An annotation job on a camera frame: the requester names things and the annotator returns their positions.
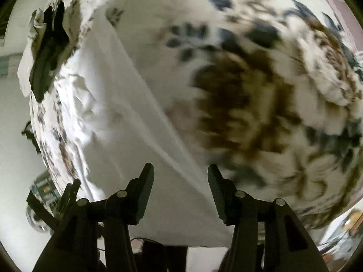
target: floral bedsheet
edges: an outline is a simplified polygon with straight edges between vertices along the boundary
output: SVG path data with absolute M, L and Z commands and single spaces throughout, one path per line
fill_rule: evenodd
M 217 163 L 255 198 L 284 198 L 309 229 L 329 224 L 363 188 L 363 71 L 325 0 L 63 1 L 73 38 L 64 66 L 77 64 L 72 58 L 102 12 L 202 172 Z M 81 178 L 81 195 L 95 199 L 87 153 L 72 141 L 85 131 L 67 128 L 61 89 L 41 103 L 30 98 L 35 135 L 60 191 Z M 112 154 L 118 169 L 125 153 Z

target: metal screw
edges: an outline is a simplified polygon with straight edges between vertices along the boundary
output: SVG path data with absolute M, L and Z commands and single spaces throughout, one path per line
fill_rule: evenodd
M 239 190 L 235 192 L 235 196 L 239 198 L 244 198 L 246 196 L 246 193 L 244 191 Z
M 120 190 L 116 193 L 116 196 L 118 198 L 123 198 L 123 197 L 126 197 L 128 195 L 128 193 L 125 191 L 125 190 Z
M 285 205 L 285 201 L 282 198 L 278 198 L 275 202 L 279 206 L 284 206 Z
M 77 205 L 79 205 L 80 207 L 85 206 L 88 203 L 87 198 L 81 198 L 79 201 L 77 201 Z

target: crumpled white cloth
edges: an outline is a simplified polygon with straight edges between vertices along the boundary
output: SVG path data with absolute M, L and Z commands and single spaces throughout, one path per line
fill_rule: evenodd
M 47 27 L 47 24 L 43 21 L 44 12 L 41 9 L 33 11 L 28 25 L 28 43 L 24 49 L 18 68 L 20 89 L 24 97 L 29 96 L 32 92 L 29 78 Z
M 63 66 L 55 82 L 67 110 L 67 136 L 76 144 L 73 156 L 87 165 L 82 183 L 89 187 L 88 198 L 104 199 L 124 189 L 151 162 L 154 186 L 144 218 L 130 226 L 131 237 L 229 246 L 233 229 L 218 218 L 207 168 L 202 171 L 189 156 L 112 25 L 99 13 L 71 59 L 78 64 L 68 62 L 70 68 Z

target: bed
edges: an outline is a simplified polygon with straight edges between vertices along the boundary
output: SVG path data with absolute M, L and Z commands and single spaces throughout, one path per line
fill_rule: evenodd
M 285 199 L 308 230 L 361 198 L 359 47 L 336 0 L 50 0 L 69 44 L 30 114 L 60 193 L 155 167 L 131 237 L 228 247 L 206 170 Z

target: white wall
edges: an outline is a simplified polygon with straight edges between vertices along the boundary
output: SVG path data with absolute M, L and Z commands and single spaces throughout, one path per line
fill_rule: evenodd
M 24 50 L 30 15 L 47 1 L 16 2 L 0 56 Z M 0 79 L 0 241 L 22 272 L 32 271 L 50 238 L 32 229 L 25 216 L 29 187 L 45 169 L 31 141 L 20 134 L 29 119 L 29 101 L 16 74 Z
M 22 53 L 27 44 L 27 27 L 30 16 L 37 8 L 44 8 L 48 0 L 17 0 L 12 10 L 5 35 L 5 44 L 0 47 L 0 56 Z

